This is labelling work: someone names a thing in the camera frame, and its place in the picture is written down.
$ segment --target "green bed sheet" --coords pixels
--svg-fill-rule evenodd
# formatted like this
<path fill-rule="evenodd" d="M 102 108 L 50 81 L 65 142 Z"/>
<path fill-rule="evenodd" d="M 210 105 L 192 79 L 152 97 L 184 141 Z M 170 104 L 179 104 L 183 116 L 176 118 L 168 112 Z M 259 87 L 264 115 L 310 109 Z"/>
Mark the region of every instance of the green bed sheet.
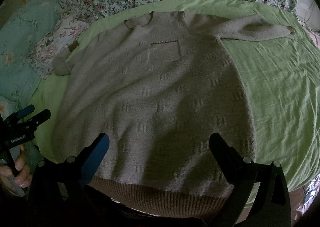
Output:
<path fill-rule="evenodd" d="M 223 40 L 239 69 L 252 107 L 257 140 L 257 163 L 281 163 L 289 191 L 320 173 L 319 111 L 320 51 L 290 13 L 255 2 L 232 0 L 167 0 L 126 10 L 94 22 L 74 51 L 85 48 L 98 33 L 131 16 L 151 11 L 186 11 L 237 18 L 258 14 L 271 23 L 293 26 L 295 40 L 261 42 Z M 38 127 L 34 143 L 46 158 L 55 161 L 51 136 L 68 76 L 42 80 L 30 103 L 36 112 L 50 109 L 52 117 Z M 254 200 L 257 185 L 248 200 Z"/>

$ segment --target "silver bolt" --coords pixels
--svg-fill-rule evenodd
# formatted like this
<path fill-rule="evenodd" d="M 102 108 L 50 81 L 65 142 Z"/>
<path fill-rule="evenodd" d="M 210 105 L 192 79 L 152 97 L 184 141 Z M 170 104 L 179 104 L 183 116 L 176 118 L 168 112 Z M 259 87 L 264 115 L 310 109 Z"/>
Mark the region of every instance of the silver bolt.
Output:
<path fill-rule="evenodd" d="M 280 163 L 278 161 L 274 161 L 273 164 L 276 166 L 276 167 L 280 167 Z"/>
<path fill-rule="evenodd" d="M 71 156 L 71 157 L 68 157 L 67 158 L 67 162 L 68 163 L 72 163 L 72 162 L 74 162 L 76 160 L 76 158 L 74 157 L 74 156 Z"/>
<path fill-rule="evenodd" d="M 252 160 L 251 160 L 251 158 L 244 157 L 244 158 L 243 158 L 243 161 L 244 161 L 245 163 L 247 163 L 247 164 L 250 164 Z"/>
<path fill-rule="evenodd" d="M 39 161 L 38 167 L 43 167 L 43 166 L 44 166 L 44 161 L 43 160 Z"/>

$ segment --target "brown ribbed hem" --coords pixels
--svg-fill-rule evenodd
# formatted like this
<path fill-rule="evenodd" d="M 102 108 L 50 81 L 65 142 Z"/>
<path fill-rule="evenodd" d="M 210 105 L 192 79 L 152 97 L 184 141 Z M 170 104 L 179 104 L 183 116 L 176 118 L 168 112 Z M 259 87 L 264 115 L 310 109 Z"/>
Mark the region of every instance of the brown ribbed hem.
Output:
<path fill-rule="evenodd" d="M 162 191 L 137 184 L 121 184 L 94 177 L 90 186 L 129 208 L 164 217 L 196 217 L 209 223 L 226 198 Z"/>

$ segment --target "hand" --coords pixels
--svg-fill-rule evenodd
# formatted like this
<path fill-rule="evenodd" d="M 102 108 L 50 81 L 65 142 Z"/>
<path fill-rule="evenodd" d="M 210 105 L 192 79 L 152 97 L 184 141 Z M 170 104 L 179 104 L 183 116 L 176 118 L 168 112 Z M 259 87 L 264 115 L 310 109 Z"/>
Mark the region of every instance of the hand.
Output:
<path fill-rule="evenodd" d="M 19 145 L 19 148 L 20 156 L 15 162 L 15 168 L 20 171 L 20 173 L 15 177 L 14 181 L 21 187 L 28 187 L 31 184 L 32 176 L 30 175 L 30 167 L 26 164 L 27 151 L 24 144 Z M 8 179 L 8 176 L 11 175 L 11 169 L 6 165 L 0 164 L 0 180 L 8 190 L 15 192 L 15 188 Z"/>

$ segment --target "sweater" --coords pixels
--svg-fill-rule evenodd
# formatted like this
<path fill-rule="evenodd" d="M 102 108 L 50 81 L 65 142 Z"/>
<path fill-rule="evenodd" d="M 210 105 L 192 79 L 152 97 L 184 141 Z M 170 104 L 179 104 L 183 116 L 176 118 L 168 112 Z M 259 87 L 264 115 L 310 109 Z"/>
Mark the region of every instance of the sweater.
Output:
<path fill-rule="evenodd" d="M 257 15 L 229 20 L 152 12 L 98 34 L 68 62 L 62 53 L 55 73 L 70 78 L 51 142 L 57 161 L 107 133 L 110 148 L 91 186 L 147 213 L 211 219 L 233 186 L 209 136 L 220 133 L 255 160 L 249 100 L 220 38 L 292 34 Z"/>

